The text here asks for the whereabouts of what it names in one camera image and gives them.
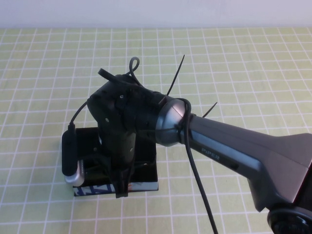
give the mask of black wire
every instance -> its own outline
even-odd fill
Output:
[[[180,68],[181,68],[181,66],[182,66],[184,57],[185,57],[185,55],[183,55],[183,58],[182,58],[181,63],[180,63],[180,65],[179,65],[179,68],[177,69],[177,71],[176,71],[176,73],[175,73],[175,78],[174,78],[174,80],[173,80],[172,83],[171,83],[171,86],[170,86],[170,88],[169,88],[169,90],[168,90],[168,92],[167,92],[167,96],[169,95],[169,93],[171,92],[171,90],[172,90],[172,88],[173,88],[173,86],[174,86],[174,84],[175,84],[175,81],[176,81],[177,75],[179,74],[179,71],[180,71]]]
[[[210,111],[213,110],[213,108],[215,107],[215,105],[217,104],[217,102],[203,115],[203,118],[207,116],[207,114],[210,113]]]
[[[82,106],[79,107],[79,109],[76,111],[76,113],[74,114],[74,116],[72,117],[72,120],[70,121],[69,124],[73,124],[76,117],[78,116],[78,114],[80,113],[80,111],[87,105],[87,102],[85,102],[84,104],[82,104]]]
[[[197,171],[194,159],[193,159],[191,147],[190,147],[189,127],[190,127],[190,117],[191,117],[191,108],[192,108],[191,103],[184,98],[179,98],[179,100],[183,101],[186,105],[186,112],[184,114],[184,144],[185,144],[186,153],[187,153],[187,156],[189,157],[190,165],[191,165],[192,171],[194,173],[195,180],[197,182],[200,194],[203,198],[203,201],[204,201],[204,204],[205,204],[205,207],[207,210],[207,214],[208,214],[208,217],[209,217],[209,220],[211,223],[211,227],[213,229],[214,234],[218,234],[218,230],[217,230],[216,225],[215,225],[214,216],[213,216],[213,213],[211,211],[209,201],[207,199],[204,187],[200,181],[200,177],[199,177],[199,174],[198,174],[198,171]]]
[[[136,66],[133,68],[133,62],[136,61]],[[134,71],[138,68],[140,64],[140,59],[138,57],[133,57],[130,59],[129,62],[129,72],[126,73],[126,75],[130,75],[132,76],[133,80],[139,85],[139,86],[143,86],[140,81],[138,81],[137,77],[134,74]]]

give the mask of white grid line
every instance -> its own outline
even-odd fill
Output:
[[[231,75],[231,72],[230,72],[230,68],[229,68],[228,63],[227,63],[227,68],[228,68],[228,70],[229,70],[229,75],[230,75],[230,79],[231,79],[231,83],[232,83],[233,89],[235,90],[234,83],[233,83],[233,78],[232,78],[232,75]],[[236,97],[237,103],[239,103],[239,99],[238,99],[238,97],[237,97],[237,93],[235,93],[235,97]],[[244,128],[246,129],[246,128],[247,128],[247,125],[246,125],[246,122],[245,122],[245,120],[244,120],[244,118],[243,118],[243,113],[242,113],[242,110],[241,110],[240,105],[238,106],[238,108],[239,108],[240,115],[241,115],[241,117],[242,117],[242,119],[243,119]],[[237,182],[238,182],[239,190],[242,192],[241,187],[240,187],[240,183],[239,183],[238,176],[236,176],[236,179],[237,179]],[[243,201],[244,210],[246,211],[245,203],[244,203],[244,200],[243,200],[243,195],[241,195],[241,198],[242,198],[242,201]],[[245,214],[245,216],[246,216],[246,220],[247,220],[249,232],[251,232],[251,226],[250,226],[250,222],[249,222],[249,219],[248,219],[247,214]]]
[[[81,35],[82,35],[82,29],[80,30],[80,35],[79,35],[79,42],[78,42],[78,50],[79,50],[79,47],[80,47],[80,41],[81,41]],[[77,51],[77,54],[76,54],[76,60],[75,60],[75,67],[74,67],[74,72],[73,72],[73,76],[72,76],[72,84],[70,86],[70,90],[69,90],[69,97],[70,97],[70,94],[72,92],[72,87],[73,87],[73,83],[74,83],[74,73],[75,73],[75,70],[76,70],[76,66],[77,66],[77,59],[78,59],[78,51]],[[68,98],[68,101],[67,101],[67,108],[69,107],[69,103],[70,103],[70,98]],[[73,220],[73,216],[74,216],[74,207],[75,207],[75,197],[72,201],[72,210],[71,210],[71,218],[70,218],[70,224],[69,224],[69,231],[68,231],[68,234],[71,234],[71,231],[72,231],[72,220]]]
[[[190,43],[190,37],[189,37],[189,30],[186,29],[186,33],[187,33],[187,38],[189,41],[189,47],[190,47],[190,52],[191,52],[191,61],[193,64],[193,70],[194,70],[194,76],[195,76],[195,80],[196,80],[196,73],[195,73],[195,67],[194,67],[194,61],[193,61],[193,55],[192,55],[192,49],[191,49],[191,43]],[[198,93],[198,99],[199,99],[199,105],[200,105],[200,111],[201,111],[201,116],[203,115],[203,110],[202,110],[202,106],[201,106],[201,100],[200,100],[200,96],[199,96],[199,89],[198,89],[198,84],[196,83],[196,88],[197,88],[197,93]],[[193,175],[193,171],[191,169],[191,165],[189,165],[190,168],[190,174]],[[193,180],[191,179],[191,187],[192,187],[192,192],[194,195],[194,185],[193,185]],[[196,227],[197,227],[197,233],[199,233],[199,223],[198,223],[198,215],[197,215],[197,208],[196,208],[196,201],[195,201],[195,197],[193,196],[193,203],[194,203],[194,210],[195,210],[195,216],[196,216]]]
[[[41,61],[39,70],[41,69],[42,64],[43,64],[43,60]],[[37,79],[36,79],[35,86],[36,86],[36,84],[37,84],[37,82],[38,82],[38,79],[39,79],[39,73],[38,73],[38,76],[37,76]],[[31,94],[31,98],[30,98],[31,100],[33,99],[34,93],[35,93],[35,90],[33,90],[32,94]],[[44,119],[43,125],[45,124],[46,116],[47,116],[47,113],[45,114],[45,119]],[[37,151],[38,151],[39,148],[40,148],[40,142],[41,142],[41,137],[42,137],[42,135],[43,135],[43,131],[44,131],[44,127],[43,127],[42,130],[41,130],[41,134],[40,134],[40,138],[39,138],[39,144],[38,144],[38,147],[37,147]],[[34,174],[34,170],[35,170],[35,166],[36,166],[37,157],[38,157],[38,153],[36,153],[35,160],[34,160],[34,164],[33,164],[33,167],[32,167],[31,174],[30,174],[29,183],[28,183],[28,188],[27,188],[27,192],[26,192],[26,196],[25,196],[25,201],[24,201],[23,209],[22,209],[21,216],[20,216],[20,222],[21,222],[21,221],[23,220],[23,218],[24,218],[24,212],[25,212],[26,202],[27,202],[27,199],[28,199],[28,193],[29,193],[29,189],[30,189],[30,184],[31,184],[31,181],[32,181],[32,179],[33,179],[33,174]]]
[[[206,49],[206,52],[207,52],[207,58],[208,58],[208,63],[210,62],[210,59],[209,59],[209,56],[208,56],[208,50]],[[215,78],[214,78],[214,74],[212,73],[212,78],[213,78],[213,81],[214,81],[214,88],[215,90],[217,90],[216,88],[216,84],[215,84]],[[217,101],[218,101],[218,104],[220,105],[220,99],[219,99],[219,95],[217,95]],[[223,117],[223,113],[222,113],[222,109],[220,108],[220,113],[221,113],[221,119],[222,119],[222,122],[224,122],[224,117]],[[220,210],[220,216],[221,216],[221,222],[222,222],[222,229],[223,229],[223,232],[225,232],[225,226],[224,226],[224,219],[223,219],[223,214],[222,214],[222,211],[221,211],[221,203],[220,203],[220,199],[219,199],[219,193],[218,193],[218,187],[216,185],[216,179],[215,179],[215,170],[214,170],[214,167],[213,167],[213,163],[211,163],[211,170],[212,170],[212,173],[213,173],[213,176],[214,176],[214,188],[215,188],[215,191],[217,193],[217,202],[218,202],[218,207],[219,207],[219,210]]]
[[[6,123],[7,116],[8,116],[8,114],[6,114],[6,116],[5,116],[5,119],[4,119],[4,122],[3,122],[4,124]],[[21,135],[22,135],[22,131],[23,131],[23,126],[22,126],[22,129],[21,129],[21,131],[20,131],[19,139],[18,139],[16,148],[15,148],[15,151],[14,151],[14,155],[13,155],[13,160],[12,160],[11,168],[9,169],[9,174],[8,174],[7,179],[6,179],[5,185],[8,184],[9,179],[10,179],[10,175],[11,175],[12,167],[13,167],[13,164],[14,164],[14,160],[15,160],[15,157],[16,157],[16,154],[17,154],[19,145],[20,145],[20,138],[21,138]],[[4,196],[5,196],[5,191],[6,191],[6,187],[4,187],[4,190],[3,190],[3,196],[2,196],[2,198],[1,198],[0,208],[2,207],[3,199],[4,199]]]

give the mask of table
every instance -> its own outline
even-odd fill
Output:
[[[140,59],[136,76],[193,113],[284,136],[312,131],[312,28],[0,29],[0,233],[211,233],[182,145],[157,146],[159,191],[73,198],[61,135],[77,108]],[[77,127],[96,126],[87,110]],[[245,178],[194,152],[220,233],[272,233]]]

